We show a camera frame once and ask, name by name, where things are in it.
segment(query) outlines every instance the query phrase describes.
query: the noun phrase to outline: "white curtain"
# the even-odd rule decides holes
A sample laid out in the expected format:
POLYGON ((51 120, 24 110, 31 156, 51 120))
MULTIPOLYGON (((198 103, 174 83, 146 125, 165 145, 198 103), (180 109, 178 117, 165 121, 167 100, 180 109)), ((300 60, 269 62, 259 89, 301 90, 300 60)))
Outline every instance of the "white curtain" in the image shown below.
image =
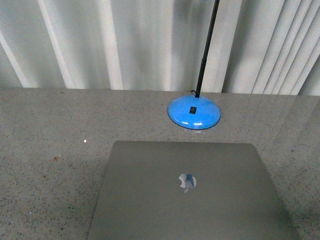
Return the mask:
MULTIPOLYGON (((190 91, 214 0, 0 0, 0 87, 190 91)), ((320 96, 320 0, 221 0, 202 91, 320 96)))

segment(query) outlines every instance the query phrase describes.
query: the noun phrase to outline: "silver laptop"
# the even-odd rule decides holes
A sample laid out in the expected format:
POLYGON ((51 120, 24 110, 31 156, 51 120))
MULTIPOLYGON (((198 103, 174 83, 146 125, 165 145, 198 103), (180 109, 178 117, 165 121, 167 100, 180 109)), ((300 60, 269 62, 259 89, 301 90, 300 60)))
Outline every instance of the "silver laptop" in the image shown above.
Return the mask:
POLYGON ((89 240, 298 240, 251 144, 117 141, 89 240))

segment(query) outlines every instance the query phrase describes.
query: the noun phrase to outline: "granite countertop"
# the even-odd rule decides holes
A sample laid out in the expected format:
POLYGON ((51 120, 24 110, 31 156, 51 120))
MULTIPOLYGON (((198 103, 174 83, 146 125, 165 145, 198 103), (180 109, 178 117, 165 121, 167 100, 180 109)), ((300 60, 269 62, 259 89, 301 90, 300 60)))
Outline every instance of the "granite countertop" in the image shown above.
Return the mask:
POLYGON ((206 130, 174 124, 187 92, 0 89, 0 239, 85 240, 117 140, 251 143, 301 239, 320 239, 320 97, 203 93, 206 130))

